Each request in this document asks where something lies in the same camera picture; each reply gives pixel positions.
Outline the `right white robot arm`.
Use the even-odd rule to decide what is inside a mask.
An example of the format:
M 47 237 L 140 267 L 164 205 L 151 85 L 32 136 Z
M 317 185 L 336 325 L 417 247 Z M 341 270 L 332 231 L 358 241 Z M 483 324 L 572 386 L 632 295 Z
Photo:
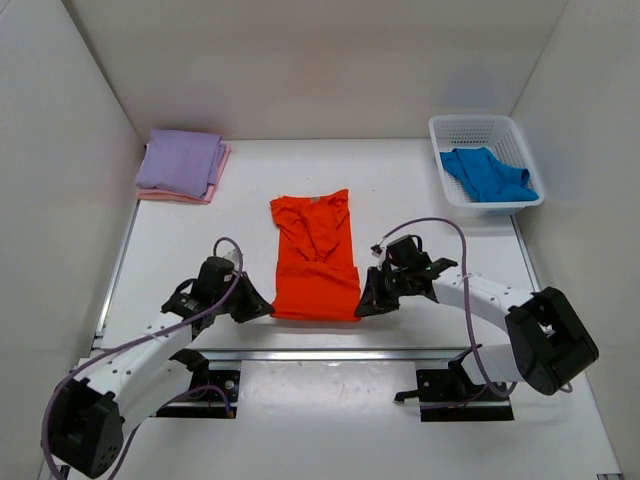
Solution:
M 356 316 L 387 314 L 399 309 L 401 298 L 419 296 L 459 308 L 467 323 L 478 318 L 507 335 L 500 345 L 472 341 L 449 361 L 449 391 L 460 400 L 473 399 L 484 386 L 502 390 L 510 383 L 551 396 L 599 358 L 592 336 L 556 288 L 529 292 L 467 276 L 451 259 L 431 259 L 416 235 L 375 251 L 381 260 L 367 271 Z

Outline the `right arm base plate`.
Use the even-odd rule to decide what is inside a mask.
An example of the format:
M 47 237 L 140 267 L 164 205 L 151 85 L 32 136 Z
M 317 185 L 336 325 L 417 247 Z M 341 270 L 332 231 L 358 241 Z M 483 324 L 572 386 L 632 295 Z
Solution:
M 443 366 L 416 370 L 416 388 L 395 394 L 394 402 L 404 404 L 417 399 L 420 421 L 428 422 L 507 422 L 515 419 L 508 397 L 496 395 L 486 384 L 471 382 L 462 361 L 472 359 L 467 348 Z

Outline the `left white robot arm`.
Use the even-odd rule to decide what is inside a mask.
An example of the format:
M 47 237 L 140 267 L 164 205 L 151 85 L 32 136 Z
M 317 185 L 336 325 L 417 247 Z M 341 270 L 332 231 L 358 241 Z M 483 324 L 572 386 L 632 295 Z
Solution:
M 112 470 L 142 422 L 211 388 L 209 361 L 191 345 L 218 316 L 242 324 L 273 311 L 246 272 L 227 258 L 208 257 L 138 338 L 86 361 L 61 382 L 45 413 L 44 451 L 91 479 Z

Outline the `orange t-shirt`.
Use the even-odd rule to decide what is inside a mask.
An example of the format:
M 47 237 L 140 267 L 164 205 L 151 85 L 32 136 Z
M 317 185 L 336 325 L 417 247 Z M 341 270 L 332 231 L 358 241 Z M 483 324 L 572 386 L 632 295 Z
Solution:
M 270 208 L 279 231 L 273 316 L 357 322 L 361 282 L 354 263 L 349 191 L 281 196 Z

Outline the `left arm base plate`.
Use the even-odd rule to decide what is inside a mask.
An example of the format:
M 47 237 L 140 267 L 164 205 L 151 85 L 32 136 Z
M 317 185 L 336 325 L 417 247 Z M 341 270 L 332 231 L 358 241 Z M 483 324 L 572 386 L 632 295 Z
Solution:
M 189 373 L 189 384 L 180 395 L 161 407 L 159 418 L 235 419 L 240 393 L 238 362 L 220 362 L 195 350 L 183 349 L 171 358 Z

